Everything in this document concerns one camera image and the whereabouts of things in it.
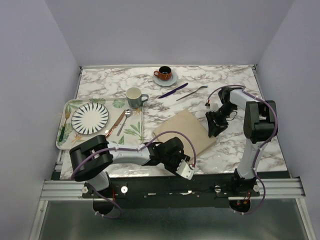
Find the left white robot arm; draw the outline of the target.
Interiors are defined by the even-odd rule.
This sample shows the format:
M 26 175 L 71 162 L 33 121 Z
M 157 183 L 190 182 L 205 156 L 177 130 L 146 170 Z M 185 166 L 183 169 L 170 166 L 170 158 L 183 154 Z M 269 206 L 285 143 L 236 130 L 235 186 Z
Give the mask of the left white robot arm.
M 97 135 L 69 151 L 73 173 L 77 182 L 88 182 L 101 198 L 111 191 L 111 180 L 105 169 L 112 164 L 134 164 L 157 166 L 172 174 L 191 180 L 194 170 L 189 165 L 190 157 L 184 153 L 184 145 L 178 137 L 166 142 L 148 142 L 129 146 L 108 142 L 103 135 Z

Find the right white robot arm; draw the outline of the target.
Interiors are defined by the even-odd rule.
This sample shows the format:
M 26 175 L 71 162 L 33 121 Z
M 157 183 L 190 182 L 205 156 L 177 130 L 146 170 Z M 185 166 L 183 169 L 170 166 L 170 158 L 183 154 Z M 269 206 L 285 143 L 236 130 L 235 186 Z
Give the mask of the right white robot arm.
M 222 106 L 212 110 L 210 98 L 205 103 L 210 109 L 205 114 L 210 138 L 217 137 L 228 128 L 227 118 L 232 112 L 239 108 L 244 110 L 245 149 L 229 184 L 230 191 L 236 196 L 241 196 L 254 188 L 262 151 L 278 133 L 276 103 L 253 96 L 245 91 L 244 86 L 237 84 L 219 87 L 213 91 L 216 92 Z

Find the beige cloth napkin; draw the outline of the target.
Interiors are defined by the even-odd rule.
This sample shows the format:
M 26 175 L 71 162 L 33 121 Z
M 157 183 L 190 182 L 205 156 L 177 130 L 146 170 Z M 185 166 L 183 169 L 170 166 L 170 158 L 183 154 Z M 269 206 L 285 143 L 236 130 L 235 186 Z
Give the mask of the beige cloth napkin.
M 208 130 L 187 109 L 180 111 L 155 128 L 153 135 L 157 136 L 166 131 L 177 131 L 186 135 L 193 144 L 197 157 L 214 146 L 217 141 L 215 137 L 208 137 Z

